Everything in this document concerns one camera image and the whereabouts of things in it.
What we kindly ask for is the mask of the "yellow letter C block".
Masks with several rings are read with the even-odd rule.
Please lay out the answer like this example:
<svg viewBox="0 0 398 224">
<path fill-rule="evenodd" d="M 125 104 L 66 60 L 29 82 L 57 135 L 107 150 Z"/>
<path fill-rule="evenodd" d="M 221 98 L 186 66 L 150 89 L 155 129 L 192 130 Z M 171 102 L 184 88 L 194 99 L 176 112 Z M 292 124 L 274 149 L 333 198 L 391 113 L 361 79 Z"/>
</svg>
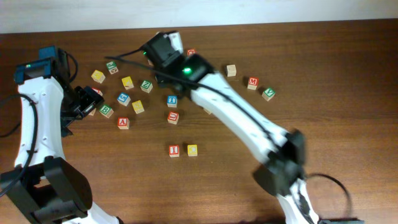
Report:
<svg viewBox="0 0 398 224">
<path fill-rule="evenodd" d="M 190 157 L 198 155 L 198 146 L 196 144 L 190 144 L 187 146 L 187 153 Z"/>
</svg>

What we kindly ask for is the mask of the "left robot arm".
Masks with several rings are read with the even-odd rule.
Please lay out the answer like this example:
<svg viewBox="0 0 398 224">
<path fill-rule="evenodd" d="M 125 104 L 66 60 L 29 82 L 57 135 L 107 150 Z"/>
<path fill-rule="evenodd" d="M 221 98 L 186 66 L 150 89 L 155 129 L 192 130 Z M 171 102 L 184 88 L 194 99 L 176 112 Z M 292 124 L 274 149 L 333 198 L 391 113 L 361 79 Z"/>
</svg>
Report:
<svg viewBox="0 0 398 224">
<path fill-rule="evenodd" d="M 71 87 L 72 56 L 56 46 L 17 66 L 15 98 L 21 99 L 21 142 L 14 169 L 1 174 L 7 196 L 30 223 L 121 223 L 93 201 L 87 178 L 65 160 L 68 126 L 103 105 L 91 87 Z"/>
</svg>

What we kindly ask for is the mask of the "red letter U block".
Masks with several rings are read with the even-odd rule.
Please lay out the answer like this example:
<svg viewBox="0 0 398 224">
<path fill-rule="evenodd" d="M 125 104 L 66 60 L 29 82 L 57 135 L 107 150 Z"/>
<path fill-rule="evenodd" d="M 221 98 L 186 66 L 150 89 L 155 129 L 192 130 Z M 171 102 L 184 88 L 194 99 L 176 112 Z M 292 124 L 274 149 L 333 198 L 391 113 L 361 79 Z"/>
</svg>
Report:
<svg viewBox="0 0 398 224">
<path fill-rule="evenodd" d="M 179 114 L 177 112 L 170 111 L 167 117 L 167 121 L 171 124 L 177 124 L 179 120 Z"/>
</svg>

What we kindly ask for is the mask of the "green letter V block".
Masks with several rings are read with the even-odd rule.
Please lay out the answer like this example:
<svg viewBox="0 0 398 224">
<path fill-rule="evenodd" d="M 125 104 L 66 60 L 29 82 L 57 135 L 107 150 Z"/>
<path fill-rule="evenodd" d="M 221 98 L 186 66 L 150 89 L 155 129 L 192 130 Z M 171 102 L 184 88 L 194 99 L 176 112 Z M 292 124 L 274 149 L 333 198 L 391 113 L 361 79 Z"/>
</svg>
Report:
<svg viewBox="0 0 398 224">
<path fill-rule="evenodd" d="M 275 90 L 272 88 L 267 88 L 262 92 L 262 97 L 266 100 L 269 101 L 271 100 L 275 95 Z"/>
</svg>

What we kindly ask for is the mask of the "green letter B right block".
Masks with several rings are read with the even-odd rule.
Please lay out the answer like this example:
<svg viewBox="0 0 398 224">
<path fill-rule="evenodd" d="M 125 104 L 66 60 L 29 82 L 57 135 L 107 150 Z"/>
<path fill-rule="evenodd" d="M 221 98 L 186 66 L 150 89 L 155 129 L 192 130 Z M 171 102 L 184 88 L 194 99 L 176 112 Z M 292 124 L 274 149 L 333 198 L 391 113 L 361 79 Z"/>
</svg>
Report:
<svg viewBox="0 0 398 224">
<path fill-rule="evenodd" d="M 104 105 L 99 109 L 99 112 L 100 112 L 103 116 L 105 116 L 106 118 L 110 118 L 110 117 L 113 115 L 113 113 L 114 113 L 113 109 L 112 109 L 109 105 L 106 105 L 106 104 L 104 104 Z"/>
</svg>

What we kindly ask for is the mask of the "blue letter T block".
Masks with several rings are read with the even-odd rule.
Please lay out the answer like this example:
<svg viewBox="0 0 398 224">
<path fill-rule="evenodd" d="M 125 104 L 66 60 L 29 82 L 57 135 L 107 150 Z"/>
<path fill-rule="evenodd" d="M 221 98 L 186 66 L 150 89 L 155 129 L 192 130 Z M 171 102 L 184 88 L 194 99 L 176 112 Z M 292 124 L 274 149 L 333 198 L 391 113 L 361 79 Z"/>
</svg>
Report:
<svg viewBox="0 0 398 224">
<path fill-rule="evenodd" d="M 178 103 L 178 98 L 175 95 L 169 95 L 167 97 L 167 106 L 169 108 L 176 108 Z"/>
</svg>

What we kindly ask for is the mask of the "blue number 5 block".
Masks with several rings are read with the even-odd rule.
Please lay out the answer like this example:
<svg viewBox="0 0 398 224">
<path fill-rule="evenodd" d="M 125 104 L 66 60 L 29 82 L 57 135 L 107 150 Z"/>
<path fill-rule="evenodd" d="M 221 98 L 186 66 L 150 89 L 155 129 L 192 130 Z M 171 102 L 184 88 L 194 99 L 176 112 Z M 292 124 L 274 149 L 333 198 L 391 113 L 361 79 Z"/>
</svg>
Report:
<svg viewBox="0 0 398 224">
<path fill-rule="evenodd" d="M 126 93 L 120 93 L 119 96 L 117 97 L 117 101 L 123 105 L 123 106 L 127 106 L 129 104 L 129 102 L 131 101 L 131 98 L 128 94 Z"/>
</svg>

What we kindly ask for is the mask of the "red letter C block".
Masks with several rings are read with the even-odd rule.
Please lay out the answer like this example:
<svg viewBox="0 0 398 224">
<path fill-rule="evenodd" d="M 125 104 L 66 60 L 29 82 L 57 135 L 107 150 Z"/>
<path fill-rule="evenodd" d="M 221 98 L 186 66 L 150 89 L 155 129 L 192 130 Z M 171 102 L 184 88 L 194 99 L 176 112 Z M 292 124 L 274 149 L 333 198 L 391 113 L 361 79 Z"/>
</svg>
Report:
<svg viewBox="0 0 398 224">
<path fill-rule="evenodd" d="M 188 50 L 187 50 L 187 55 L 188 55 L 188 56 L 194 55 L 194 54 L 196 54 L 196 52 L 197 52 L 197 51 L 196 51 L 195 49 L 188 49 Z"/>
</svg>

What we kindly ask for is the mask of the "red letter I block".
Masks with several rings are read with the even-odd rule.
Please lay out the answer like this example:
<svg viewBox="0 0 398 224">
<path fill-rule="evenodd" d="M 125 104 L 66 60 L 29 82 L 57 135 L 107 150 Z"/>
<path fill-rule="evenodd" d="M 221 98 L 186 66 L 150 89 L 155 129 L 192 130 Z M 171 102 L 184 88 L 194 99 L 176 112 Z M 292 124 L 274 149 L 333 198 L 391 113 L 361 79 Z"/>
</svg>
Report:
<svg viewBox="0 0 398 224">
<path fill-rule="evenodd" d="M 169 156 L 170 157 L 179 157 L 180 156 L 179 145 L 171 145 L 171 146 L 169 146 Z"/>
</svg>

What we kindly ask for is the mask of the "green letter b block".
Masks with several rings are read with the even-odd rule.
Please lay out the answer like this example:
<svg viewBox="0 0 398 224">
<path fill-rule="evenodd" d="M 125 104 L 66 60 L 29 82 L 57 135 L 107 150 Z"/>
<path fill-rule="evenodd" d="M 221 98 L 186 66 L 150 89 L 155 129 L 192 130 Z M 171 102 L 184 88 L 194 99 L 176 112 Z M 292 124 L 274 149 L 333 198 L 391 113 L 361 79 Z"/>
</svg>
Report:
<svg viewBox="0 0 398 224">
<path fill-rule="evenodd" d="M 94 116 L 95 112 L 96 112 L 96 108 L 94 108 L 94 109 L 89 113 L 89 115 L 90 115 L 90 116 Z"/>
<path fill-rule="evenodd" d="M 110 118 L 110 117 L 113 115 L 113 113 L 114 113 L 113 109 L 112 109 L 109 105 L 106 105 L 106 104 L 104 104 L 104 105 L 99 109 L 99 112 L 100 112 L 103 116 L 105 116 L 106 118 Z"/>
</svg>

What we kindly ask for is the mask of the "yellow block upper middle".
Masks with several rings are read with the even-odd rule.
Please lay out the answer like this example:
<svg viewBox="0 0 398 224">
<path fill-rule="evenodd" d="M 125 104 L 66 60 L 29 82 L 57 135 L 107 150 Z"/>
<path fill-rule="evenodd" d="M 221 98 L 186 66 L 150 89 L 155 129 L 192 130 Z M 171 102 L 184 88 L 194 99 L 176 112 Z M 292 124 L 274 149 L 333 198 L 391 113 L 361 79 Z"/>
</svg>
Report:
<svg viewBox="0 0 398 224">
<path fill-rule="evenodd" d="M 134 88 L 134 84 L 133 84 L 133 81 L 132 81 L 132 78 L 131 78 L 131 77 L 124 77 L 124 78 L 121 79 L 121 81 L 122 81 L 122 83 L 123 83 L 123 87 L 124 87 L 126 90 L 129 90 L 129 89 L 131 89 L 131 88 Z"/>
</svg>

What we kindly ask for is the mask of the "green letter B left block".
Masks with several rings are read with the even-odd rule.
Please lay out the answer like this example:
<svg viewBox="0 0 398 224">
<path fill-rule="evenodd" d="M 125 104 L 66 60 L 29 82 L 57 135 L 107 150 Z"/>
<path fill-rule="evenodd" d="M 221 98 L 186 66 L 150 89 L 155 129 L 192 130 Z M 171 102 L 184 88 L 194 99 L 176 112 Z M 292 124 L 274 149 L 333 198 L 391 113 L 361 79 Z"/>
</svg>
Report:
<svg viewBox="0 0 398 224">
<path fill-rule="evenodd" d="M 94 109 L 89 113 L 89 115 L 90 115 L 90 116 L 94 116 L 95 112 L 96 112 L 96 108 L 94 108 Z"/>
</svg>

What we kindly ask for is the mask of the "red letter M block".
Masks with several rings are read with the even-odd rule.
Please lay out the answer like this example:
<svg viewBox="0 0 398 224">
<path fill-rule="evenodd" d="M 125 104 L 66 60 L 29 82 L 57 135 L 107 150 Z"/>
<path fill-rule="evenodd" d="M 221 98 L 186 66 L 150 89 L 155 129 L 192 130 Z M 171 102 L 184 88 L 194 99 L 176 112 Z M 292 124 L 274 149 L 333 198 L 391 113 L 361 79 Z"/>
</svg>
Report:
<svg viewBox="0 0 398 224">
<path fill-rule="evenodd" d="M 249 77 L 248 79 L 248 89 L 256 90 L 259 84 L 259 79 L 256 77 Z"/>
</svg>

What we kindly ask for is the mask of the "red letter A block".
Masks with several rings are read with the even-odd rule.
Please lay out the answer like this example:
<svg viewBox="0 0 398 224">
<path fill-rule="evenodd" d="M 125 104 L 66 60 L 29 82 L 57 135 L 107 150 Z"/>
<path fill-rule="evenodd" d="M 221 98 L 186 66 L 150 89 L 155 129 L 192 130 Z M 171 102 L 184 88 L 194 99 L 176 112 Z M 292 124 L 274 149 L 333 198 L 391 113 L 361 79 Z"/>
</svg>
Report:
<svg viewBox="0 0 398 224">
<path fill-rule="evenodd" d="M 129 127 L 130 127 L 129 118 L 127 118 L 127 117 L 119 117 L 118 118 L 118 128 L 119 129 L 129 129 Z"/>
</svg>

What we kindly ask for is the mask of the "plain wooden block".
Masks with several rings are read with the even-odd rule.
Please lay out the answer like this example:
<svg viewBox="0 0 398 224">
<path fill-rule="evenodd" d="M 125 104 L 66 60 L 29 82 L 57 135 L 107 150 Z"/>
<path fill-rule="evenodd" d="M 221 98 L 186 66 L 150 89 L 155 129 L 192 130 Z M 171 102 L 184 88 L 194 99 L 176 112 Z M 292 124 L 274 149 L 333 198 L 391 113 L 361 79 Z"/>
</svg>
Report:
<svg viewBox="0 0 398 224">
<path fill-rule="evenodd" d="M 235 65 L 227 65 L 226 73 L 227 73 L 228 77 L 235 77 L 236 76 L 236 66 Z"/>
</svg>

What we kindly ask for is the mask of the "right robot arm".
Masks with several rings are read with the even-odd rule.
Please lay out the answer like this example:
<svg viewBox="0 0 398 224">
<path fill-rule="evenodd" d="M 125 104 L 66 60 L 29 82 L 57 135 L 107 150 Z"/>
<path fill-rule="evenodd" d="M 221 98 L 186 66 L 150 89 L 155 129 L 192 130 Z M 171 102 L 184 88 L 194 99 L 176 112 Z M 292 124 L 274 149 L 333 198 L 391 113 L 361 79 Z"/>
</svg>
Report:
<svg viewBox="0 0 398 224">
<path fill-rule="evenodd" d="M 327 222 L 315 213 L 307 193 L 305 138 L 300 131 L 288 132 L 269 121 L 202 56 L 185 56 L 177 31 L 157 33 L 141 50 L 153 64 L 159 83 L 186 93 L 248 147 L 260 163 L 254 180 L 278 199 L 286 223 Z"/>
</svg>

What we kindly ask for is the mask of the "green letter Z block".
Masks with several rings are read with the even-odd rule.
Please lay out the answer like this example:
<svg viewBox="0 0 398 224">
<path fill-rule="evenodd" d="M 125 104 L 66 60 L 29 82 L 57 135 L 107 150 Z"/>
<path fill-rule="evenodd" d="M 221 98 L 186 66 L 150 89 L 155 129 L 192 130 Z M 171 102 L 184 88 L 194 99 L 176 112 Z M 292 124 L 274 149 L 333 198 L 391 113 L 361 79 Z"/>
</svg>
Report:
<svg viewBox="0 0 398 224">
<path fill-rule="evenodd" d="M 152 82 L 150 82 L 149 80 L 144 80 L 141 83 L 141 90 L 146 92 L 146 93 L 150 93 L 153 89 L 153 84 Z"/>
</svg>

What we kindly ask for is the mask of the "green letter Q block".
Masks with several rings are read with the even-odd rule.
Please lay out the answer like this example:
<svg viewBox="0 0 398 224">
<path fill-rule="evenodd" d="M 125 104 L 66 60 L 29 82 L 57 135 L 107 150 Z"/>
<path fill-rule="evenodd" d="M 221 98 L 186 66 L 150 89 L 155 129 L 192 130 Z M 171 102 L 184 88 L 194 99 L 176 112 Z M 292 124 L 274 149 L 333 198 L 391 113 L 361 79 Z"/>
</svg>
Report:
<svg viewBox="0 0 398 224">
<path fill-rule="evenodd" d="M 114 61 L 110 61 L 110 62 L 106 63 L 106 67 L 110 74 L 115 74 L 115 73 L 119 72 L 117 65 Z"/>
</svg>

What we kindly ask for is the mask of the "red number 6 block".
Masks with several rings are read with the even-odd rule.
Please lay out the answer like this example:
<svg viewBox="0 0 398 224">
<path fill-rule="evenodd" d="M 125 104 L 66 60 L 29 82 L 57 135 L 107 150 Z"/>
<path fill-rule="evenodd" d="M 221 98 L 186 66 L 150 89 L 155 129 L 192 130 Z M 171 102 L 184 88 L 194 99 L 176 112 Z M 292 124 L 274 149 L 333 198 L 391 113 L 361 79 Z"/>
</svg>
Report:
<svg viewBox="0 0 398 224">
<path fill-rule="evenodd" d="M 97 89 L 97 88 L 91 88 L 93 91 L 95 91 L 97 94 L 99 94 L 100 96 L 103 96 L 103 93 L 101 90 Z"/>
</svg>

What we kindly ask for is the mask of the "yellow block far left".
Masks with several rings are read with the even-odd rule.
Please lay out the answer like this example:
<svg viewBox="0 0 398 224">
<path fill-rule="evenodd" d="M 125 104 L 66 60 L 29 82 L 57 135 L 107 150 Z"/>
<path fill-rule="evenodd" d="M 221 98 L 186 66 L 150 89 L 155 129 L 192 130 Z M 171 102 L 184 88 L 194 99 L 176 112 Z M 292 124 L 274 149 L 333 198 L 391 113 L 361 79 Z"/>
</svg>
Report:
<svg viewBox="0 0 398 224">
<path fill-rule="evenodd" d="M 105 80 L 105 75 L 103 72 L 99 71 L 99 70 L 95 70 L 92 74 L 91 74 L 91 78 L 98 83 L 103 83 Z"/>
</svg>

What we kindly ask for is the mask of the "yellow letter S block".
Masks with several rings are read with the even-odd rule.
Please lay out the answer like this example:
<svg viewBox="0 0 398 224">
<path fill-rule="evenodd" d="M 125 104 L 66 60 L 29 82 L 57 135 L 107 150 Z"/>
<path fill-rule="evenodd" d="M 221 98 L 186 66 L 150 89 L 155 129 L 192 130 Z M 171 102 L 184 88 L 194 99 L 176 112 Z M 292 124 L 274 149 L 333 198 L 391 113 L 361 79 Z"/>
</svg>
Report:
<svg viewBox="0 0 398 224">
<path fill-rule="evenodd" d="M 144 107 L 141 100 L 134 101 L 131 104 L 136 114 L 144 112 Z"/>
</svg>

